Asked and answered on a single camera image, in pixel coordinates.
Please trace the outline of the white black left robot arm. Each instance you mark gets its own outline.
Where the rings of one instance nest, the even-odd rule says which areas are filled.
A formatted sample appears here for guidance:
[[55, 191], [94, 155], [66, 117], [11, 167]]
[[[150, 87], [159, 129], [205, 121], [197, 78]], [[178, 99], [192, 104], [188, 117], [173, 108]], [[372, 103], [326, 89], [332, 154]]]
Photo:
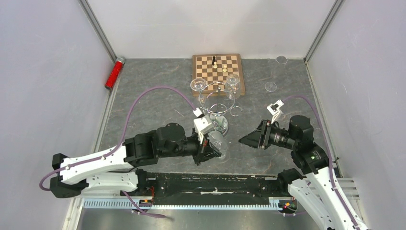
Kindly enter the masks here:
[[150, 182], [141, 166], [157, 164], [160, 158], [168, 157], [192, 156], [197, 165], [222, 157], [209, 135], [193, 130], [187, 137], [181, 125], [169, 123], [82, 157], [55, 154], [52, 167], [56, 176], [50, 179], [49, 189], [57, 198], [76, 197], [95, 190], [136, 192], [144, 196], [150, 190]]

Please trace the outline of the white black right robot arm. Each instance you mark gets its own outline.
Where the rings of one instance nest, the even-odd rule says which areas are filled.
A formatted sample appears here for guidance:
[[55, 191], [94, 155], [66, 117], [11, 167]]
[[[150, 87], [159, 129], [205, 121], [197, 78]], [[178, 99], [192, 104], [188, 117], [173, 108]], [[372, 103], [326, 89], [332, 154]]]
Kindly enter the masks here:
[[295, 198], [321, 230], [366, 230], [367, 225], [349, 203], [325, 151], [314, 142], [314, 128], [303, 115], [290, 118], [288, 129], [262, 120], [239, 143], [255, 149], [271, 145], [291, 150], [296, 169], [278, 174], [277, 191]]

